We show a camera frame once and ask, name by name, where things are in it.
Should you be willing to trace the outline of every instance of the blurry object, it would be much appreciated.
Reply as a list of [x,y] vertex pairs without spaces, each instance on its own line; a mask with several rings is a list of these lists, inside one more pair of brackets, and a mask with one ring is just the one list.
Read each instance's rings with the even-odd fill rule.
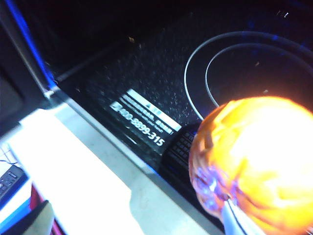
[[265,235],[265,233],[233,202],[228,199],[222,209],[226,235]]
[[[41,195],[39,195],[37,189],[34,185],[31,187],[31,197],[30,197],[30,209],[34,210],[37,206],[39,206],[41,203],[43,203],[45,200]],[[50,235],[64,235],[65,233],[62,231],[60,225],[56,221],[56,219],[53,220],[52,223],[52,229]]]
[[268,235],[313,225],[313,115],[279,97],[231,101],[193,141],[189,174],[203,208],[221,219],[231,198]]
[[0,209],[28,179],[25,172],[12,165],[0,178]]
[[0,3],[0,136],[15,127],[45,99],[2,27],[8,18]]
[[44,201],[3,235],[49,235],[53,219],[52,206]]

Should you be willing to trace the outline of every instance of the orange ball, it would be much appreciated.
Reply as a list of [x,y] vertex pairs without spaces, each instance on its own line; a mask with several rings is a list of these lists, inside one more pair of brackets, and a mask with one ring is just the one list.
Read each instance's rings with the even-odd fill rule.
[[305,234],[313,226],[313,115],[270,96],[220,106],[198,129],[189,174],[209,213],[220,217],[229,196],[266,234]]

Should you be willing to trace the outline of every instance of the speckled black surface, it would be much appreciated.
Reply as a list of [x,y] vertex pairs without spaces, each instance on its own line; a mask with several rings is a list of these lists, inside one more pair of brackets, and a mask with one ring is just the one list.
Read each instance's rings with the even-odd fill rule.
[[[123,49],[112,48],[60,87],[159,173],[166,171],[162,176],[196,205],[190,185],[179,179],[179,174],[188,172],[182,169],[178,175],[171,176],[171,170],[161,163],[162,156],[114,120],[107,112],[108,106],[132,88],[181,126],[198,123],[200,120],[188,102],[183,78],[188,58],[207,39],[231,31],[260,31],[313,48],[311,26],[297,22],[292,11],[284,18],[277,14],[278,10],[281,9],[204,5],[167,25],[158,25],[149,35],[134,36],[134,42],[128,41]],[[208,104],[208,112],[213,108]],[[138,141],[137,145],[126,136]]]
[[286,97],[313,110],[312,65],[313,53],[300,44],[274,34],[232,32],[197,49],[186,84],[202,117],[210,112],[208,104],[263,95]]

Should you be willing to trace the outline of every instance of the white countertop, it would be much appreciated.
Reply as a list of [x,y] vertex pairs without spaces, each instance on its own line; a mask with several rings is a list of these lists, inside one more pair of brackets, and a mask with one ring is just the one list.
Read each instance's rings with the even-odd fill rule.
[[67,234],[222,234],[200,226],[191,205],[186,213],[67,104],[21,125],[8,142]]

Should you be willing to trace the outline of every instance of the induction cooktop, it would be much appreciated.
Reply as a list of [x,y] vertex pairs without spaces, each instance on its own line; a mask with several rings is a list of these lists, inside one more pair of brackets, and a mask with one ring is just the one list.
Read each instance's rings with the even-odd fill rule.
[[313,36],[295,14],[204,5],[127,37],[60,87],[222,230],[189,183],[189,147],[233,99],[282,96],[313,110]]

